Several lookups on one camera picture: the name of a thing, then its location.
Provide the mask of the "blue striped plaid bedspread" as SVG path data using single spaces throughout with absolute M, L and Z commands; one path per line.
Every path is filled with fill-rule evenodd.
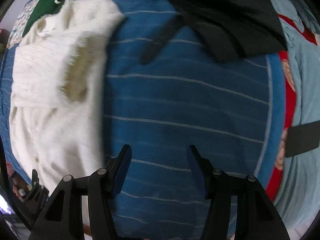
M 112 36 L 104 87 L 106 154 L 124 144 L 132 162 L 116 198 L 122 236 L 198 239 L 209 204 L 198 193 L 185 150 L 235 177 L 271 177 L 284 115 L 277 54 L 219 64 L 188 26 L 149 64 L 140 55 L 176 10 L 168 0 L 112 0 L 125 21 Z

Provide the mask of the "teal blanket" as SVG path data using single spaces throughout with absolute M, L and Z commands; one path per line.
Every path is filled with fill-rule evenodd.
M 304 0 L 271 0 L 287 41 L 296 89 L 293 128 L 319 120 L 319 22 Z M 319 148 L 290 156 L 274 204 L 289 231 L 307 229 L 319 211 Z

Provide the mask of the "red patterned bed sheet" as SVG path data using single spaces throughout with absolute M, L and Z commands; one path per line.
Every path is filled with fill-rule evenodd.
M 281 59 L 285 75 L 285 122 L 278 149 L 278 155 L 276 161 L 274 162 L 272 176 L 266 188 L 266 193 L 272 201 L 275 200 L 281 185 L 284 168 L 285 141 L 287 137 L 287 130 L 292 126 L 293 115 L 296 108 L 296 89 L 289 64 L 289 56 L 286 51 L 280 51 L 278 54 Z

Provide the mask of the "black garment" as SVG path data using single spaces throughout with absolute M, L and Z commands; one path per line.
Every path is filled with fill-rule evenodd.
M 167 21 L 141 55 L 150 63 L 184 26 L 218 63 L 287 49 L 270 0 L 167 0 L 178 14 Z

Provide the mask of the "white fuzzy knit sweater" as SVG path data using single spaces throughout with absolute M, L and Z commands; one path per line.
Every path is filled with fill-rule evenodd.
M 11 149 L 49 191 L 63 176 L 84 177 L 103 164 L 106 48 L 124 18 L 112 0 L 67 0 L 16 49 Z

